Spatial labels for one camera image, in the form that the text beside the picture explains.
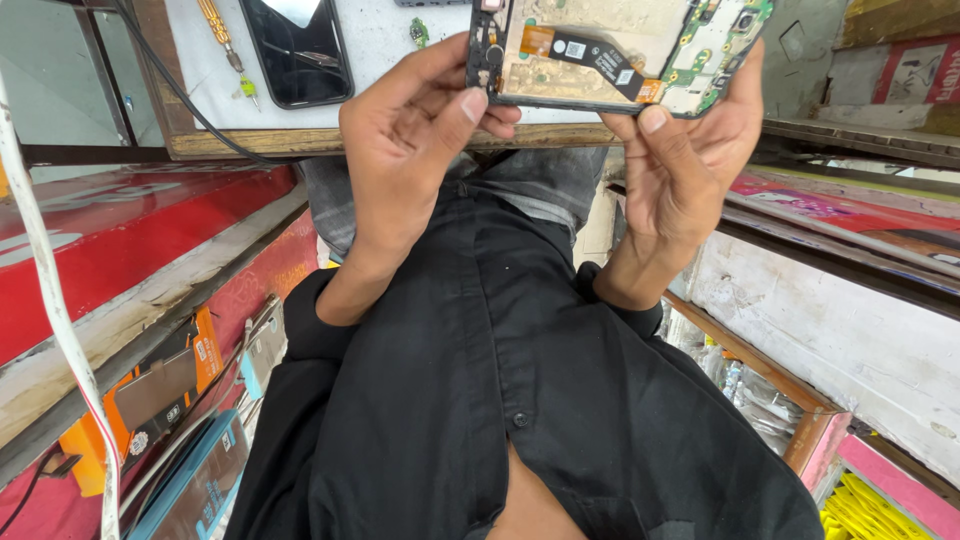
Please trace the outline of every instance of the yellow screwdriver handle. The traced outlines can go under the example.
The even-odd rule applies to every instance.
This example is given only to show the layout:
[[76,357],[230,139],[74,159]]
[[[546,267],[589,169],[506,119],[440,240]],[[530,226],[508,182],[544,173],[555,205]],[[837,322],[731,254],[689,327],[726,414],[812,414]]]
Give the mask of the yellow screwdriver handle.
[[197,3],[200,4],[200,9],[204,12],[206,22],[210,23],[210,30],[213,30],[213,35],[217,38],[217,41],[219,41],[221,45],[230,43],[230,34],[227,32],[227,25],[224,24],[224,19],[220,18],[220,12],[217,11],[213,0],[197,0]]

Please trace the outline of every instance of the screwdriver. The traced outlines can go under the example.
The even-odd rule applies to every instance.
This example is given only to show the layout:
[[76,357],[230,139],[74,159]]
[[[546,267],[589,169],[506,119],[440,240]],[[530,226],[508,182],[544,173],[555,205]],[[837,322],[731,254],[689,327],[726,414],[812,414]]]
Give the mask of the screwdriver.
[[230,66],[240,74],[240,89],[243,90],[245,96],[253,100],[257,112],[260,112],[260,104],[256,101],[256,86],[254,86],[253,81],[248,79],[243,73],[243,63],[240,61],[240,56],[237,55],[236,51],[234,51],[230,45],[230,34],[227,32],[227,25],[224,24],[224,19],[220,17],[220,12],[217,11],[213,0],[197,0],[197,3],[200,4],[200,9],[204,12],[206,22],[210,23],[213,36],[227,49],[227,61],[230,62]]

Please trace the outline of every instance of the fingernail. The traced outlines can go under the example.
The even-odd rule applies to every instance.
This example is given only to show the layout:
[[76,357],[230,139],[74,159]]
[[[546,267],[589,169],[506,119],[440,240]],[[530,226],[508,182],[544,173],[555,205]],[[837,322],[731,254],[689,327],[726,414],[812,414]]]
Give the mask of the fingernail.
[[663,112],[663,107],[648,107],[640,114],[640,127],[643,128],[644,133],[651,134],[662,128],[665,123],[666,113]]
[[460,107],[467,114],[467,118],[474,124],[480,122],[483,113],[487,110],[487,92],[483,88],[473,87],[464,90],[464,98],[460,102]]

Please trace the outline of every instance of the gray jeans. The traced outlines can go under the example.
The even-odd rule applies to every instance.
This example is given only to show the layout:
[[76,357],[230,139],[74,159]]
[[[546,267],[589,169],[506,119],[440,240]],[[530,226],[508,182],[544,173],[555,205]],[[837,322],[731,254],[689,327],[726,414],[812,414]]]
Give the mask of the gray jeans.
[[[461,159],[444,182],[462,181],[514,205],[530,217],[553,221],[575,234],[587,222],[607,148],[507,150],[483,166]],[[314,227],[339,257],[353,243],[353,193],[343,156],[324,156],[297,165],[306,182]]]

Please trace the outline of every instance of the shirt sleeve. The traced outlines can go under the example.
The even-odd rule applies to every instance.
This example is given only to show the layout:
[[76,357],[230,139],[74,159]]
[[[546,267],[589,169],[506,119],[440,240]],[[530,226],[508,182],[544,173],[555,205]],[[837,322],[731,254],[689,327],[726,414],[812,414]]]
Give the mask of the shirt sleeve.
[[225,540],[309,538],[307,490],[330,391],[357,327],[317,318],[336,270],[306,277],[283,303],[287,354],[270,375]]
[[283,324],[287,330],[284,362],[304,358],[343,360],[350,340],[359,326],[334,327],[317,317],[317,298],[337,273],[336,268],[317,270],[307,276],[283,303]]
[[593,292],[593,280],[599,273],[600,266],[596,262],[589,260],[580,265],[580,270],[577,271],[577,292],[580,293],[580,296],[591,304],[605,304],[613,314],[635,331],[636,335],[639,335],[641,339],[651,339],[663,321],[663,306],[657,303],[656,306],[650,309],[633,311],[604,302]]

